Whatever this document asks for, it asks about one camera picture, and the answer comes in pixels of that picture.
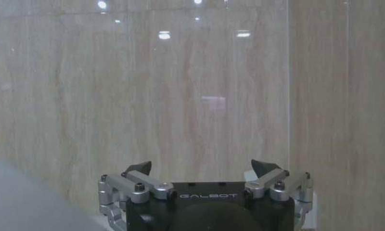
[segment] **bolt head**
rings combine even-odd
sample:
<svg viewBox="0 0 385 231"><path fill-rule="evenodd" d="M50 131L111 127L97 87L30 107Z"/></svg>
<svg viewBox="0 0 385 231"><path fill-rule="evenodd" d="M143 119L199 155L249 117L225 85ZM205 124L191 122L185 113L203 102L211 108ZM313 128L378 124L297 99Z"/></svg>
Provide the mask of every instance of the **bolt head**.
<svg viewBox="0 0 385 231"><path fill-rule="evenodd" d="M134 185L134 191L135 192L142 192L145 190L145 185L142 183L137 183Z"/></svg>
<svg viewBox="0 0 385 231"><path fill-rule="evenodd" d="M106 180L106 175L101 176L101 181L103 182Z"/></svg>
<svg viewBox="0 0 385 231"><path fill-rule="evenodd" d="M274 189L277 190L285 190L285 183L282 181L278 181L275 184L274 184Z"/></svg>

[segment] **robotic hand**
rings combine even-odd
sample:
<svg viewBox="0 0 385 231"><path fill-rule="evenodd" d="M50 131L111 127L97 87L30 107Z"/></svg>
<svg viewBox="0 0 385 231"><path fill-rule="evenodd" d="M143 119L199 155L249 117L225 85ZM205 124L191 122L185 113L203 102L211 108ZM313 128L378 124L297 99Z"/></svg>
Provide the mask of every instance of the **robotic hand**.
<svg viewBox="0 0 385 231"><path fill-rule="evenodd" d="M254 181L169 183L149 177L150 162L131 165L101 176L99 212L114 231L298 231L313 206L309 173L251 167Z"/></svg>

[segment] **beige marble panel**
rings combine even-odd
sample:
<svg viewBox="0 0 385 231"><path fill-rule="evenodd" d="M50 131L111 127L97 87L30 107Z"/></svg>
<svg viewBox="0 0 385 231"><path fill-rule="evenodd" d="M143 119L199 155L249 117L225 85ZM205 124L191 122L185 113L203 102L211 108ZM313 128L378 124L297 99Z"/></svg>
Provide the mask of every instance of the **beige marble panel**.
<svg viewBox="0 0 385 231"><path fill-rule="evenodd" d="M0 19L0 160L14 160L15 79L27 72L26 20Z"/></svg>
<svg viewBox="0 0 385 231"><path fill-rule="evenodd" d="M274 4L279 7L286 7L286 2L286 0L225 0L229 8L265 7Z"/></svg>
<svg viewBox="0 0 385 231"><path fill-rule="evenodd" d="M93 213L97 178L135 162L181 181L286 166L285 20L274 6L1 19L0 159Z"/></svg>
<svg viewBox="0 0 385 231"><path fill-rule="evenodd" d="M306 170L314 178L317 230L354 230L347 5L337 0L291 1L289 25L290 170Z"/></svg>
<svg viewBox="0 0 385 231"><path fill-rule="evenodd" d="M126 11L127 0L18 0L27 2L29 15L62 15Z"/></svg>
<svg viewBox="0 0 385 231"><path fill-rule="evenodd" d="M286 7L227 11L227 151L225 165L262 159L287 167Z"/></svg>
<svg viewBox="0 0 385 231"><path fill-rule="evenodd" d="M150 0L153 10L225 8L225 0Z"/></svg>
<svg viewBox="0 0 385 231"><path fill-rule="evenodd" d="M385 1L291 1L291 169L318 230L385 231Z"/></svg>
<svg viewBox="0 0 385 231"><path fill-rule="evenodd" d="M0 17L27 14L27 0L0 0Z"/></svg>
<svg viewBox="0 0 385 231"><path fill-rule="evenodd" d="M150 0L127 0L127 11L138 12L151 9Z"/></svg>

